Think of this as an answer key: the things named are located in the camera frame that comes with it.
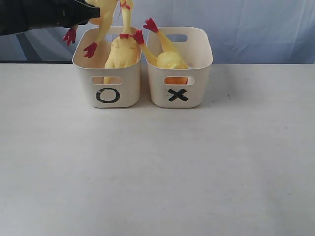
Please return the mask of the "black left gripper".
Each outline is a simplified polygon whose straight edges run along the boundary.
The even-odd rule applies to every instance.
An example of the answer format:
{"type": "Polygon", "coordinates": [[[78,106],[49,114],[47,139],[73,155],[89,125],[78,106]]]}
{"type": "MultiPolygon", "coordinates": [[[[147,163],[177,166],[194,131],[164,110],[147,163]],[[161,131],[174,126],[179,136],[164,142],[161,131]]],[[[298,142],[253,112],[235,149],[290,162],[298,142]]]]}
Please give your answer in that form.
{"type": "Polygon", "coordinates": [[[2,0],[0,34],[68,26],[70,22],[71,26],[85,25],[99,17],[100,8],[86,0],[2,0]]]}

